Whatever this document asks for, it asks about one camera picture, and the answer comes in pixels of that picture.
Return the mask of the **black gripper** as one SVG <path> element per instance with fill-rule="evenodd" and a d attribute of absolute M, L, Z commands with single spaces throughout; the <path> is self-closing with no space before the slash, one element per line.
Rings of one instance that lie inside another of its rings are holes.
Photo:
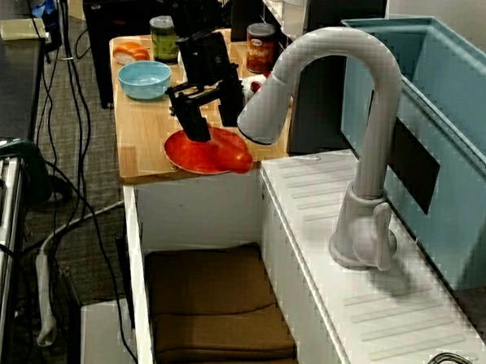
<path fill-rule="evenodd" d="M 243 84 L 237 80 L 237 65 L 230 62 L 221 33 L 198 31 L 176 41 L 186 70 L 186 82 L 166 90 L 173 114 L 186 137 L 197 143 L 211 139 L 199 103 L 219 99 L 218 110 L 225 127 L 237 126 L 243 110 Z"/>

